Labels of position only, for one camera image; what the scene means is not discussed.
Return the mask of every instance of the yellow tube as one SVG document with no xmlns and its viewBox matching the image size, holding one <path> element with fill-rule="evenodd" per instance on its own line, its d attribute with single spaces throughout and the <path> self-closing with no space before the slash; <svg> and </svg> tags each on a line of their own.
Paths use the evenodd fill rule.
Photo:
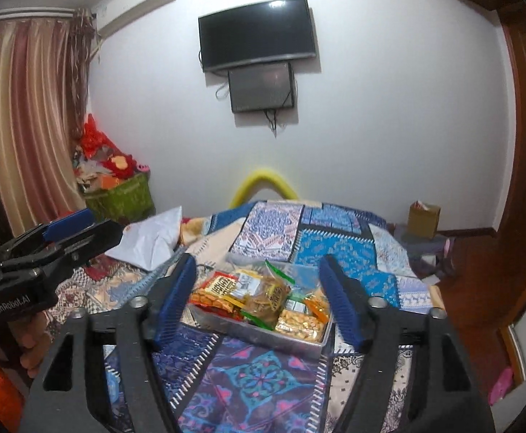
<svg viewBox="0 0 526 433">
<path fill-rule="evenodd" d="M 231 201 L 229 208 L 236 208 L 243 205 L 248 199 L 252 189 L 258 185 L 259 182 L 269 182 L 281 197 L 286 200 L 297 200 L 299 197 L 295 193 L 291 186 L 285 182 L 281 176 L 271 169 L 257 169 L 247 176 L 247 179 L 243 181 L 239 189 L 235 193 L 233 200 Z"/>
</svg>

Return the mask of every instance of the white air conditioner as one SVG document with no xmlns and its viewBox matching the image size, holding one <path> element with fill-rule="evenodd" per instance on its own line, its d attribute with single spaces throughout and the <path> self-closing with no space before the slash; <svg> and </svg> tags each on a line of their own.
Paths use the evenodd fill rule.
<svg viewBox="0 0 526 433">
<path fill-rule="evenodd" d="M 103 0 L 92 9 L 96 13 L 96 29 L 109 37 L 135 19 L 174 0 Z"/>
</svg>

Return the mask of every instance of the white package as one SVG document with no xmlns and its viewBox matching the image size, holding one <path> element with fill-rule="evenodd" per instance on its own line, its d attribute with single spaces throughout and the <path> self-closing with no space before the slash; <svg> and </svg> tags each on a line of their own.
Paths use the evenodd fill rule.
<svg viewBox="0 0 526 433">
<path fill-rule="evenodd" d="M 173 255 L 181 230 L 183 207 L 178 206 L 124 228 L 120 244 L 106 255 L 147 271 L 155 270 Z"/>
</svg>

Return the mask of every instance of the screw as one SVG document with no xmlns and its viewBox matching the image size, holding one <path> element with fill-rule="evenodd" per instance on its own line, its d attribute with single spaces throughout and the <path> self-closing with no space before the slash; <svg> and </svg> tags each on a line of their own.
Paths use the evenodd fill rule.
<svg viewBox="0 0 526 433">
<path fill-rule="evenodd" d="M 70 311 L 70 314 L 68 315 L 73 319 L 82 319 L 87 315 L 87 312 L 84 308 L 76 308 Z"/>
<path fill-rule="evenodd" d="M 441 308 L 431 308 L 429 310 L 429 315 L 434 319 L 445 319 L 447 317 L 447 312 Z"/>
<path fill-rule="evenodd" d="M 129 302 L 132 308 L 144 308 L 148 304 L 148 299 L 146 296 L 135 296 Z"/>
<path fill-rule="evenodd" d="M 387 307 L 387 301 L 380 296 L 372 296 L 368 299 L 368 303 L 372 308 L 383 309 Z"/>
</svg>

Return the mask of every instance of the green storage bin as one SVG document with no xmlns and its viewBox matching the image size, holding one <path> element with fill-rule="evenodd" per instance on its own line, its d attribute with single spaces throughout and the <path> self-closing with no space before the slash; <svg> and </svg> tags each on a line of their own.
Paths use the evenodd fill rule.
<svg viewBox="0 0 526 433">
<path fill-rule="evenodd" d="M 136 174 L 108 191 L 86 193 L 84 200 L 97 220 L 109 218 L 128 224 L 155 213 L 146 174 Z"/>
</svg>

